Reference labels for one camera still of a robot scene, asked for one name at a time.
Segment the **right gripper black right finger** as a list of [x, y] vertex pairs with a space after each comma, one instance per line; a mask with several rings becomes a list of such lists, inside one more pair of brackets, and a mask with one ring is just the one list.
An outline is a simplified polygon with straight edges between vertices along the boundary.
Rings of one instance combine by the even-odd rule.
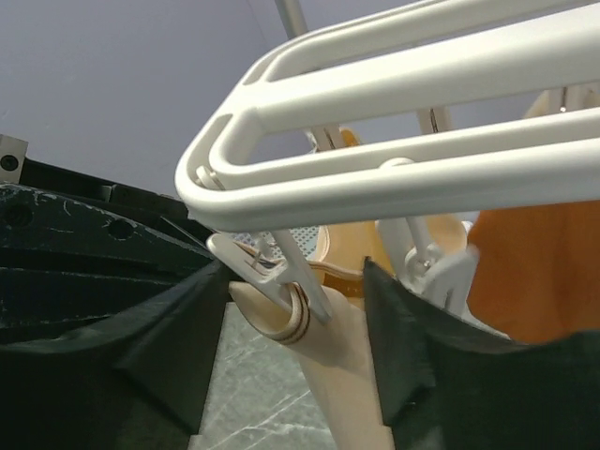
[[481, 330], [364, 263], [383, 423], [398, 449], [595, 449], [599, 335], [539, 345]]

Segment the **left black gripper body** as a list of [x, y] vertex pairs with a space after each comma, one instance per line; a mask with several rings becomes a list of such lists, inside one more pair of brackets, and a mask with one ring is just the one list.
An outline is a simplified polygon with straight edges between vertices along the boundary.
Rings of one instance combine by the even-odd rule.
[[203, 244], [211, 235], [209, 229], [188, 217], [182, 202], [172, 197], [27, 157], [13, 159], [13, 175], [18, 184], [99, 207], [189, 244]]

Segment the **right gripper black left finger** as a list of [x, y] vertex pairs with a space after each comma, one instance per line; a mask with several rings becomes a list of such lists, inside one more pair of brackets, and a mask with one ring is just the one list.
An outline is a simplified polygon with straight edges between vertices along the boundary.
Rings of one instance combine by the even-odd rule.
[[5, 449], [185, 449], [201, 427], [228, 271], [55, 338], [1, 348]]

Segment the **white clip drying hanger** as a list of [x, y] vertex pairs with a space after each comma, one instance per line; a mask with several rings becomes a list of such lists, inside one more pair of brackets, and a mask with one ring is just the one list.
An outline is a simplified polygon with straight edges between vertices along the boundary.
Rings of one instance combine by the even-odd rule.
[[174, 183], [213, 236], [270, 232], [325, 319], [327, 297], [292, 228], [399, 218], [408, 163], [483, 165], [514, 153], [534, 164], [596, 143], [599, 172], [599, 113], [569, 103], [532, 119], [254, 163], [264, 137], [598, 80], [595, 1], [411, 3], [305, 34], [256, 61], [187, 147]]

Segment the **beige underwear shorts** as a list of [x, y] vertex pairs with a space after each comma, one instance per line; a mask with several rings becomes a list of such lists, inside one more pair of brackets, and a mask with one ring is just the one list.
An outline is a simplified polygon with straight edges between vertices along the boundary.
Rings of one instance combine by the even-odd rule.
[[229, 292], [248, 323], [295, 354], [337, 448], [394, 448], [383, 423], [362, 292], [364, 258], [392, 268], [375, 223], [319, 229], [307, 264], [327, 297], [325, 319], [289, 263], [266, 262], [223, 235], [213, 236], [210, 248], [241, 278]]

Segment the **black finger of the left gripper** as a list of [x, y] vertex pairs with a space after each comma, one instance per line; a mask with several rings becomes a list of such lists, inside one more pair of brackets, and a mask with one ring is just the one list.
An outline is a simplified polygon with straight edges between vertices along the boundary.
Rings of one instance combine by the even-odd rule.
[[213, 261], [130, 218], [1, 186], [1, 339], [59, 335], [162, 293]]

